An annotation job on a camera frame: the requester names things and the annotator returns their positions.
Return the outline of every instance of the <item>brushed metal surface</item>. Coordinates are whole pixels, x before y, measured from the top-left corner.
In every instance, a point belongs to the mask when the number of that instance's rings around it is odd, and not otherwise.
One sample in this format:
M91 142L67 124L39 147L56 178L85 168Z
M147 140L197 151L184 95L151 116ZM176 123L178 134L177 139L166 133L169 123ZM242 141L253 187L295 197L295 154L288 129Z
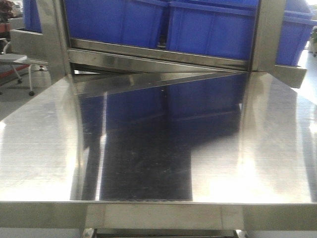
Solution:
M247 71L249 67L249 62L245 60L225 59L220 57L194 55L189 53L146 49L135 46L123 46L82 39L71 39L71 46L73 48L89 51L106 52L126 56L138 56L149 59L191 63L196 65L205 65L242 71Z
M191 72L236 72L232 69L175 63L158 59L124 56L87 50L68 50L69 61L99 67L103 70L124 70L144 73L191 73Z
M95 96L58 81L0 122L0 226L317 230L316 105L252 73L219 108L230 77ZM173 90L199 110L175 114Z

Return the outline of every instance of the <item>gray floor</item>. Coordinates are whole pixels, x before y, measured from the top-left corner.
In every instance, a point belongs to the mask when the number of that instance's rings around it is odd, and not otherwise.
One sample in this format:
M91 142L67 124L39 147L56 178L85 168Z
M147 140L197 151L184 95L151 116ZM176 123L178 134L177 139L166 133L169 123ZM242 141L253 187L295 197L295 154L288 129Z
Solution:
M51 85L51 78L48 71L38 71L38 67L34 68L36 69L32 72L32 84L36 96ZM29 96L30 89L27 69L21 70L19 73L22 77L21 84L18 84L15 75L0 79L0 91L2 92L2 95L0 95L0 120L35 97Z

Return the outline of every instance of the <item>blue bin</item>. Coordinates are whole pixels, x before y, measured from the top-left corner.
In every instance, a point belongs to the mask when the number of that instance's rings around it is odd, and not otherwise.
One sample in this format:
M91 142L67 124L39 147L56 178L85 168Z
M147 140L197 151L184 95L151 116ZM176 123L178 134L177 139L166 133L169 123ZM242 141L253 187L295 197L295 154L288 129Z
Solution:
M242 101L245 80L246 74L239 74L168 86L170 119L193 119L234 111Z
M166 48L171 51L249 60L254 10L171 2Z
M156 48L163 10L159 0L65 0L71 37Z
M256 5L238 4L230 1L217 1L217 0L176 0L179 2L193 3L205 6L217 6L238 10L251 10L255 11L257 9Z
M42 32L36 0L23 0L23 19L26 30Z
M287 0L285 16L311 19L314 16L314 13L305 0Z
M285 16L276 63L297 66L315 25L317 21Z

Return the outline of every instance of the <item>stainless steel table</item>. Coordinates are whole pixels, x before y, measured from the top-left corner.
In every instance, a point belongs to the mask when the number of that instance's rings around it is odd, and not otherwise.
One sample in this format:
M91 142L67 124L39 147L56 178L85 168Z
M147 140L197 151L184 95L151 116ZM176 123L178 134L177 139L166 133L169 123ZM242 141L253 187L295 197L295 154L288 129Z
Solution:
M317 230L317 107L270 74L71 81L0 122L0 227Z

